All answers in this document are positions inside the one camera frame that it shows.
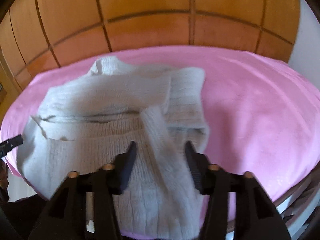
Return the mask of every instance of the pink bed sheet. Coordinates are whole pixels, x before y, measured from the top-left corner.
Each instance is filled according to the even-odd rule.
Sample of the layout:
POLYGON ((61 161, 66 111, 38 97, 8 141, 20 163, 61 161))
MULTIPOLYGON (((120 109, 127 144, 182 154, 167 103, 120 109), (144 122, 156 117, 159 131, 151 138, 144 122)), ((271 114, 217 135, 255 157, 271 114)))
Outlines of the pink bed sheet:
MULTIPOLYGON (((153 47, 105 56, 110 55, 135 65, 203 68, 203 107, 211 128, 204 153, 226 171, 252 171, 273 200, 319 162, 320 92, 286 63, 250 52, 193 46, 153 47)), ((50 87, 86 74, 101 56, 37 75, 7 112, 0 139, 22 133, 50 87)), ((20 176, 16 153, 9 153, 6 161, 11 172, 20 176)))

